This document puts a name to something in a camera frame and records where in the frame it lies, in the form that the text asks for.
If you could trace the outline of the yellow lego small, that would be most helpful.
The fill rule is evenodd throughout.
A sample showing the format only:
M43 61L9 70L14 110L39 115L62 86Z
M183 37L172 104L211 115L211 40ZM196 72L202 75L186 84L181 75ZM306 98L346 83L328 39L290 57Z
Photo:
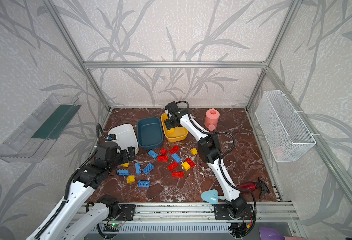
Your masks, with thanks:
M195 156L198 154L198 151L196 148L191 149L191 153Z

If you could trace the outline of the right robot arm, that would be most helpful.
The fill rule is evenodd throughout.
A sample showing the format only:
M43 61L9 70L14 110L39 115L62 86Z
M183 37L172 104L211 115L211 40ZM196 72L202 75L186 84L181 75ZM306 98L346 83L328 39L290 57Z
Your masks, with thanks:
M236 145L235 137L228 132L209 132L204 129L191 115L189 103L186 101L171 102L165 106L168 119L165 120L167 130L175 127L184 127L198 142L198 154L215 174L224 195L219 196L217 190L202 193L202 199L212 205L218 200L227 204L229 216L237 220L244 213L248 213L253 220L257 218L256 198L249 189L239 189L232 181L224 164L224 157L228 155ZM219 134L232 138L233 145L223 153L219 142Z

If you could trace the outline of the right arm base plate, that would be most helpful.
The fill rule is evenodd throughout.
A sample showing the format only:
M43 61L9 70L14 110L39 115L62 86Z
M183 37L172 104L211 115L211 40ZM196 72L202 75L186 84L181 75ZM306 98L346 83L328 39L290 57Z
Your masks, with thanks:
M217 221L252 221L255 217L255 211L252 204L247 204L245 210L241 213L239 217L231 217L229 215L228 206L226 204L212 205L213 212L215 214L215 220Z

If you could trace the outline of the yellow lego square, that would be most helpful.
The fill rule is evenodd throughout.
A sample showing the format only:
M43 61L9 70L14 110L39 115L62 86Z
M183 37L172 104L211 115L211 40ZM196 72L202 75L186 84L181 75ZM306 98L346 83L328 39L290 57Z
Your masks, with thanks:
M188 171L191 168L190 165L188 164L188 162L183 162L182 166L185 171Z

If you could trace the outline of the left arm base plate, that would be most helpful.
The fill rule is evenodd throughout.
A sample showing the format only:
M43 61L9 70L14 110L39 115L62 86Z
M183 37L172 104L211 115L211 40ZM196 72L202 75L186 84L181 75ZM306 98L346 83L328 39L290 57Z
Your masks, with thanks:
M135 204L119 204L121 212L119 213L116 221L133 221L135 215Z

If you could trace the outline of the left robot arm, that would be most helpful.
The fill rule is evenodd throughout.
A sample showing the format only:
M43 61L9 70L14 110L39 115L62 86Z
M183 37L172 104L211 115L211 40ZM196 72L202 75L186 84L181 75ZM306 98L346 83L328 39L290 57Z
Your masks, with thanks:
M109 177L111 171L133 161L138 151L139 144L132 125L123 124L110 130L105 142L97 142L93 155L70 176L60 202L27 238L81 240L102 221L118 217L122 212L119 201L104 195L85 215L70 224L83 203Z

